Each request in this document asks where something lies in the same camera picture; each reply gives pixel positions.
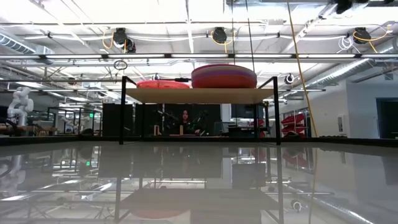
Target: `person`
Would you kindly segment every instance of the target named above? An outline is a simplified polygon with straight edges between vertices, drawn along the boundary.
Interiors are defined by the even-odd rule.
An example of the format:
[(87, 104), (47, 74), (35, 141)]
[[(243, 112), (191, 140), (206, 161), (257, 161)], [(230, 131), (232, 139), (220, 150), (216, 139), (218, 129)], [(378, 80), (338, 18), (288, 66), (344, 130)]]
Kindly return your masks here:
[(190, 118), (189, 118), (189, 115), (188, 115), (188, 110), (183, 110), (182, 111), (182, 119), (181, 119), (181, 122), (180, 122), (180, 124), (178, 126), (178, 131), (180, 130), (179, 128), (180, 128), (181, 125), (183, 126), (183, 133), (184, 134), (197, 134), (197, 135), (200, 134), (200, 128), (197, 128), (197, 127), (196, 127), (195, 132), (193, 132), (193, 130), (192, 130), (193, 127), (191, 126)]

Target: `wooden shelf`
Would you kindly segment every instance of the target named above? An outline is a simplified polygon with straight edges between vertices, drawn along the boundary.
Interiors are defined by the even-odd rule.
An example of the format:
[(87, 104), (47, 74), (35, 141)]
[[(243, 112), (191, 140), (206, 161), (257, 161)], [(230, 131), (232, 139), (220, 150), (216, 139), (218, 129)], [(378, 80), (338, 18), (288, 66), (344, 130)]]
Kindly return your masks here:
[(273, 89), (190, 88), (151, 89), (130, 88), (127, 95), (141, 103), (260, 103), (274, 94)]

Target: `ceiling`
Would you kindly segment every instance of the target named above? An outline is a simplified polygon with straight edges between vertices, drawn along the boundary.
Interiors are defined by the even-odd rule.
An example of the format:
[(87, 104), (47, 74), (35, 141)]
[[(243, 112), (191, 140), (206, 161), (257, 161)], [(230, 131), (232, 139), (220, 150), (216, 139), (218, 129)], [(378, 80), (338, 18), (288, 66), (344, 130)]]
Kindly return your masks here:
[[(256, 1), (249, 1), (246, 10), (246, 6), (240, 4), (244, 1), (236, 0), (232, 10), (230, 2), (227, 1), (226, 4), (224, 0), (43, 0), (38, 3), (38, 0), (2, 0), (0, 32), (14, 34), (16, 38), (28, 44), (46, 46), (55, 54), (120, 54), (123, 49), (115, 46), (107, 49), (103, 45), (103, 41), (107, 46), (111, 44), (112, 32), (118, 27), (126, 28), (127, 35), (137, 47), (137, 54), (295, 53), (286, 3), (270, 1), (267, 4), (256, 4)], [(365, 27), (372, 38), (376, 38), (386, 34), (388, 25), (389, 33), (385, 38), (374, 41), (374, 45), (395, 36), (398, 30), (394, 22), (396, 7), (358, 5), (340, 15), (324, 14), (325, 7), (331, 6), (323, 0), (290, 4), (295, 34), (300, 32), (300, 37), (297, 37), (297, 49), (300, 54), (343, 54), (357, 53), (357, 50), (366, 52), (371, 50), (369, 44), (353, 44), (343, 50), (341, 41), (347, 33), (352, 34), (355, 27)], [(320, 14), (324, 15), (323, 19), (318, 18)], [(211, 32), (215, 27), (224, 27), (230, 40), (233, 40), (234, 30), (235, 39), (227, 46), (215, 44), (211, 38)], [(0, 46), (0, 54), (18, 52)], [(211, 60), (126, 61), (137, 62), (137, 66), (130, 65), (123, 71), (123, 75), (137, 80), (151, 79), (156, 73), (161, 78), (190, 77), (194, 68), (214, 63)], [(44, 64), (31, 61), (21, 63), (18, 60), (7, 62), (44, 76)], [(106, 66), (98, 61), (94, 61), (98, 64), (95, 67), (63, 67), (58, 62), (67, 61), (57, 60), (53, 65), (45, 65), (48, 72), (53, 73), (53, 79), (97, 79), (116, 74), (116, 71), (109, 73)], [(291, 73), (296, 77), (299, 75), (298, 66), (294, 61), (256, 62), (254, 68), (251, 62), (236, 61), (235, 64), (254, 69), (258, 76), (258, 85), (272, 76), (279, 76), (279, 83), (284, 86), (283, 78), (287, 74)], [(304, 78), (307, 79), (335, 64), (303, 62), (301, 67)], [(115, 88), (120, 84), (103, 83), (102, 86)]]

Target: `glossy floor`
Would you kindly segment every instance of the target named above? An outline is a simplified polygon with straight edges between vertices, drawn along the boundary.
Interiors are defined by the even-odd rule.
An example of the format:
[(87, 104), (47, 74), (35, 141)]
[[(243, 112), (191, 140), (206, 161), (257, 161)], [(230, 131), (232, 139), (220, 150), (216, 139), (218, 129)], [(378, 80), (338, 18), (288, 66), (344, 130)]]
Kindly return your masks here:
[(284, 223), (308, 223), (315, 161), (312, 223), (396, 223), (398, 157), (384, 151), (241, 142), (0, 147), (0, 223), (277, 223), (280, 211)]

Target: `woman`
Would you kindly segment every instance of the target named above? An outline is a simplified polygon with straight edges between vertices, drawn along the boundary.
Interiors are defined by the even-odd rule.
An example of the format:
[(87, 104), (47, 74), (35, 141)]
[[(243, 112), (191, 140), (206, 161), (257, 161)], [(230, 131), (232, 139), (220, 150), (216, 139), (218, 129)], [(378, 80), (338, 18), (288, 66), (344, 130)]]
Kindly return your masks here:
[(188, 110), (183, 110), (182, 111), (182, 120), (178, 126), (183, 126), (183, 133), (184, 134), (200, 134), (200, 128), (196, 127), (195, 125), (192, 126), (190, 120), (189, 120), (189, 115), (188, 115)]

